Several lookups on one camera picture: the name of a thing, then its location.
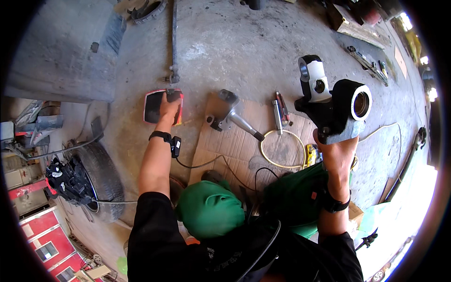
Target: black shirt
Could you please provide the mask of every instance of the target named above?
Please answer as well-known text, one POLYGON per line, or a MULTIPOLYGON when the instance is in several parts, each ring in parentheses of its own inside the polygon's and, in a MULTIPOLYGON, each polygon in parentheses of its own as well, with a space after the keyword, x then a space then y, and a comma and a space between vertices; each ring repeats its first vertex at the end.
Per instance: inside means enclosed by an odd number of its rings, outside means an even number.
POLYGON ((170 200, 164 194, 147 192, 138 199, 130 234, 128 278, 131 282, 259 281, 271 268, 283 273, 287 281, 363 281, 347 232, 318 245, 289 230, 276 229, 268 224, 244 225, 199 245, 186 245, 170 200))

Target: concrete floor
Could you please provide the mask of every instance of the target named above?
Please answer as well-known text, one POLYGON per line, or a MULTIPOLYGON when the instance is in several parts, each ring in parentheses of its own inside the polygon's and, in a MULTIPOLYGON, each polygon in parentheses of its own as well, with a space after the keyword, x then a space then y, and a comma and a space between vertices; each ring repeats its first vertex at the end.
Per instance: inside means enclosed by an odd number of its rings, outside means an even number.
MULTIPOLYGON (((117 64, 115 101, 105 137, 106 148, 120 174, 125 200, 136 200, 137 177, 148 136, 154 126, 142 121, 144 95, 169 85, 161 80, 169 75, 170 4, 148 23, 129 25, 120 48, 117 64)), ((269 103, 274 91, 280 91, 290 112, 294 101, 302 96, 297 59, 316 54, 324 62, 329 85, 339 79, 351 79, 369 86, 373 108, 366 136, 381 125, 399 122, 402 132, 400 166, 404 163, 411 142, 420 126, 427 124, 425 94, 420 75, 408 57, 391 25, 382 23, 390 35, 392 46, 384 51, 329 28, 325 9, 318 3, 298 1, 291 4, 273 0, 264 11, 252 11, 238 0, 180 1, 178 5, 177 48, 181 80, 173 87, 185 94, 183 125, 172 130, 183 139, 180 159, 190 164, 204 119, 208 94, 220 89, 237 93, 240 98, 269 103), (389 66, 389 87, 362 70, 345 47, 354 45, 389 66), (404 78, 395 58, 395 46, 401 51, 408 69, 404 78)), ((77 136, 83 124, 87 105, 63 103, 64 127, 51 136, 50 150, 77 136)), ((106 105, 94 102, 88 121, 97 115, 105 122, 106 105)), ((89 122, 81 140, 91 137, 89 122)), ((400 137, 396 126, 383 129, 357 149, 359 169, 354 173, 352 201, 362 209, 377 204, 388 177, 397 175, 396 164, 400 137)), ((417 162, 424 164, 428 148, 422 150, 417 162)), ((171 173, 188 182, 189 170, 175 161, 171 173)), ((74 233, 88 248, 99 253, 105 263, 117 270, 116 261, 124 256, 122 246, 129 230, 117 224, 89 223, 80 208, 72 206, 68 215, 74 233)), ((135 205, 127 205, 121 219, 133 225, 135 205)))

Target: hand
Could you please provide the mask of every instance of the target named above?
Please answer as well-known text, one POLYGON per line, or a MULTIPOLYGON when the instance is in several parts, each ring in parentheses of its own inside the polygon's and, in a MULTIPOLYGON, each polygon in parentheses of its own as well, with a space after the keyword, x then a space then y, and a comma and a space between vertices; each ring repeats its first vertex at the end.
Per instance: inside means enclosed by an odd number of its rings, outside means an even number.
POLYGON ((163 97, 161 98, 160 105, 160 120, 170 120, 171 123, 173 123, 181 102, 182 99, 179 98, 169 103, 167 100, 166 92, 163 92, 163 97))
POLYGON ((315 129, 313 139, 318 145, 318 150, 322 152, 322 160, 329 176, 349 177, 359 137, 324 145, 318 141, 318 130, 315 129))

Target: person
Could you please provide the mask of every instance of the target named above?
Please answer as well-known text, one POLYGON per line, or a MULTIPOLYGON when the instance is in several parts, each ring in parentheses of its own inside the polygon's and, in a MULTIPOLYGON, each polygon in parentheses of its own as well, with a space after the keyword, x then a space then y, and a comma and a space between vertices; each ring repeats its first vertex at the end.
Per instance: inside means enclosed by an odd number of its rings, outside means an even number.
MULTIPOLYGON (((163 94, 161 117, 155 131, 170 133, 179 105, 179 100, 167 102, 166 94, 163 94)), ((316 171, 316 175, 321 176, 317 179, 326 181, 327 193, 333 202, 347 207, 350 200, 350 167, 359 138, 324 145, 318 142, 316 131, 313 136, 318 149, 322 151, 327 171, 321 168, 320 163, 313 169, 309 167, 281 177, 274 185, 279 185, 277 191, 284 191, 286 189, 281 186, 283 179, 291 183, 302 178, 297 175, 307 174, 307 178, 304 177, 290 188, 293 190, 288 198, 293 198, 292 193, 301 190, 300 184, 312 179, 313 171, 316 171)), ((138 205, 129 238, 128 278, 131 282, 182 279, 363 281, 353 240, 346 232, 349 220, 347 208, 335 212, 330 211, 330 207, 329 211, 325 207, 318 208, 314 225, 318 229, 319 244, 296 234, 285 223, 286 218, 278 216, 276 212, 268 212, 275 211, 271 205, 261 216, 245 216, 244 211, 241 214, 240 201, 226 185, 221 185, 221 181, 224 182, 221 179, 216 183, 214 180, 203 180, 194 188, 187 187, 178 206, 183 201, 193 206, 177 207, 174 211, 170 201, 170 163, 170 144, 158 136, 150 138, 139 175, 138 205), (188 200, 183 200, 184 194, 188 195, 188 200), (197 213, 184 214, 192 210, 197 213), (177 218, 182 218, 188 231, 200 240, 200 244, 185 243, 179 233, 177 218)), ((312 181, 311 184, 321 185, 321 182, 312 181)))

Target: black smartwatch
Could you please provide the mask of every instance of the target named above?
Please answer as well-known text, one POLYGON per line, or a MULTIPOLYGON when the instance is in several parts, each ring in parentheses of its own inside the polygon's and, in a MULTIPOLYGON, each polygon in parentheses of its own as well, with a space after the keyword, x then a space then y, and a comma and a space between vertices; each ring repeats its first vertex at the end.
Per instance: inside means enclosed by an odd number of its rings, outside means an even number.
POLYGON ((178 136, 174 136, 173 138, 171 138, 171 135, 167 132, 161 132, 161 131, 154 131, 152 132, 152 134, 149 136, 149 141, 150 138, 152 137, 161 137, 163 138, 163 141, 167 142, 170 144, 170 151, 172 153, 172 157, 173 158, 177 158, 180 154, 180 145, 182 144, 182 139, 178 136))
POLYGON ((326 191, 326 194, 323 196, 322 199, 322 206, 324 209, 330 213, 336 213, 342 210, 345 210, 351 201, 351 196, 349 197, 349 201, 347 203, 342 203, 340 201, 335 200, 332 198, 329 191, 326 191))

